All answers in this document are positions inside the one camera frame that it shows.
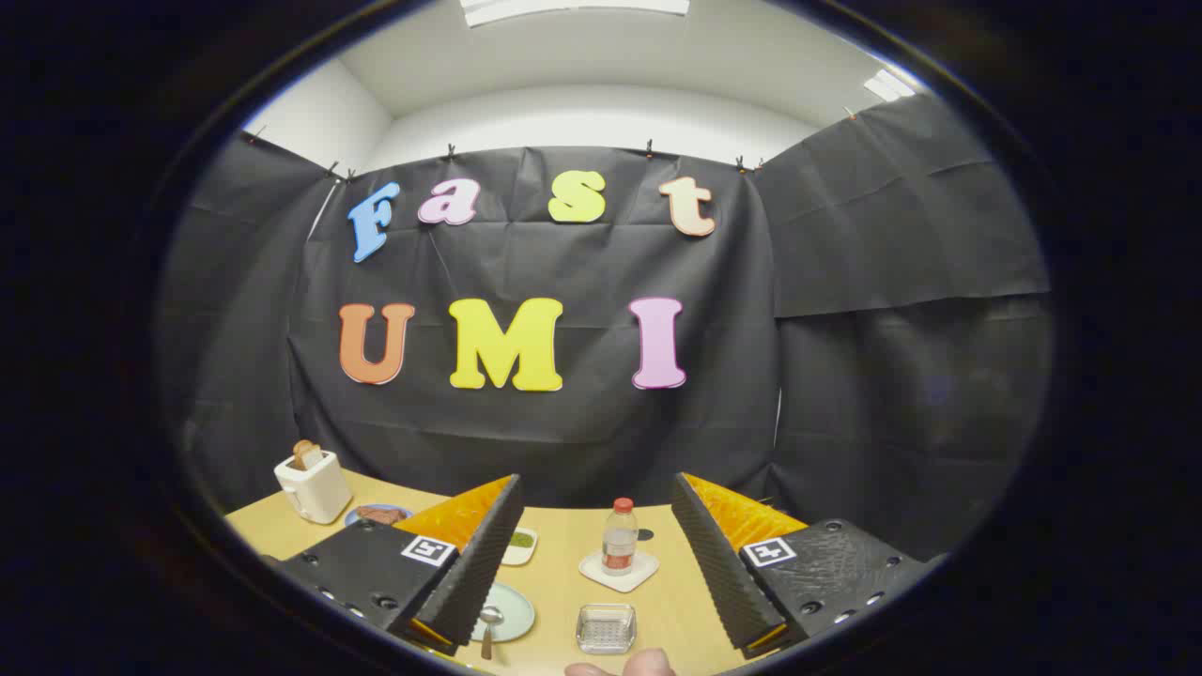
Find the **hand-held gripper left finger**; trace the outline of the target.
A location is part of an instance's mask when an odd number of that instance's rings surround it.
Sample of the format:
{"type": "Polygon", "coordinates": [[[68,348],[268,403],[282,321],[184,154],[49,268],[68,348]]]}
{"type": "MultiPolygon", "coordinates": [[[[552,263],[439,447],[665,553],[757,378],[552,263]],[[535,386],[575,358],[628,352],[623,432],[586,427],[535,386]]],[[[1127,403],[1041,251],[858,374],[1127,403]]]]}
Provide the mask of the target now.
{"type": "Polygon", "coordinates": [[[470,642],[524,508],[510,474],[392,524],[358,517],[276,569],[355,619],[451,657],[470,642]]]}

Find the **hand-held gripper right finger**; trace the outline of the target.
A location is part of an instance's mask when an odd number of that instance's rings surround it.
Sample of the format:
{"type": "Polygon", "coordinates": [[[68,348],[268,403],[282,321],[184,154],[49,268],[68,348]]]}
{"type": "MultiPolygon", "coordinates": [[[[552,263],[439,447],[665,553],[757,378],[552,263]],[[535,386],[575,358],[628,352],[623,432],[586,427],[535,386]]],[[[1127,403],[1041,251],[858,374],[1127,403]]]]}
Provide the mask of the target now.
{"type": "Polygon", "coordinates": [[[672,512],[718,619],[745,658],[876,613],[946,557],[921,561],[847,518],[808,524],[688,472],[673,479],[672,512]]]}

